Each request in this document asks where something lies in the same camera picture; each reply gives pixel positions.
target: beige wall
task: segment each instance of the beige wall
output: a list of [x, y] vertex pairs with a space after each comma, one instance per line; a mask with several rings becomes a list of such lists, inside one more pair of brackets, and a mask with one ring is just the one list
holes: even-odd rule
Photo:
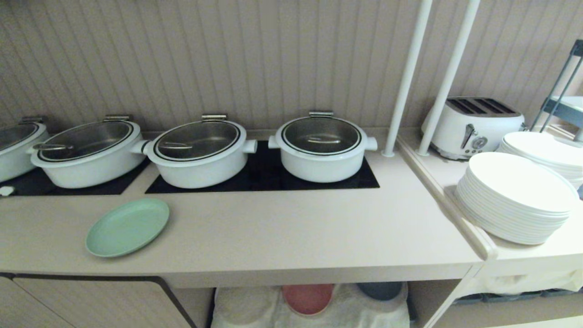
[[[465, 1], [434, 1], [402, 125], [440, 87]], [[132, 113], [165, 130], [226, 112], [276, 128], [308, 109], [388, 126], [418, 1], [3, 0], [0, 124], [52, 130]], [[450, 95], [491, 96], [532, 118], [583, 38], [582, 0], [482, 0]]]

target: pot lid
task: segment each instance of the pot lid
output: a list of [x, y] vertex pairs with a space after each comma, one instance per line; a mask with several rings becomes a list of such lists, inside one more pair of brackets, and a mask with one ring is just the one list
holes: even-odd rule
[[37, 124], [24, 123], [5, 127], [0, 130], [0, 151], [27, 139], [38, 130]]
[[38, 157], [48, 162], [74, 160], [110, 149], [133, 131], [133, 125], [124, 121], [89, 123], [63, 131], [35, 149], [39, 150]]
[[174, 128], [156, 141], [156, 155], [173, 161], [199, 160], [231, 148], [241, 130], [231, 122], [203, 120]]
[[315, 155], [336, 155], [359, 145], [362, 136], [351, 123], [330, 116], [311, 116], [289, 123], [283, 141], [293, 149]]

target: mint green plate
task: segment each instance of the mint green plate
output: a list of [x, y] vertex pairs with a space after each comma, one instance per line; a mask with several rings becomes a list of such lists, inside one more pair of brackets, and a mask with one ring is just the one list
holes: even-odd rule
[[156, 238], [170, 216], [168, 205], [154, 198], [126, 203], [105, 214], [87, 234], [85, 246], [96, 256], [130, 254]]

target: toaster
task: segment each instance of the toaster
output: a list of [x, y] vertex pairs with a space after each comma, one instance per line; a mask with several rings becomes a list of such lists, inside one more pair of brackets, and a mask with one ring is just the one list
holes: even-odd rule
[[[421, 127], [423, 133], [429, 116]], [[497, 100], [449, 97], [431, 146], [445, 158], [469, 159], [477, 153], [495, 151], [507, 133], [524, 129], [524, 116]]]

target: stack of white plates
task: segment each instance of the stack of white plates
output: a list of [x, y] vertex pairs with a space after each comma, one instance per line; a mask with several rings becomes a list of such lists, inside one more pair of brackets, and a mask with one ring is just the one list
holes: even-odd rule
[[579, 199], [555, 171], [519, 156], [473, 156], [455, 190], [469, 218], [511, 242], [537, 245], [569, 218]]
[[528, 158], [556, 171], [575, 189], [583, 184], [583, 146], [546, 133], [511, 132], [504, 136], [497, 152]]

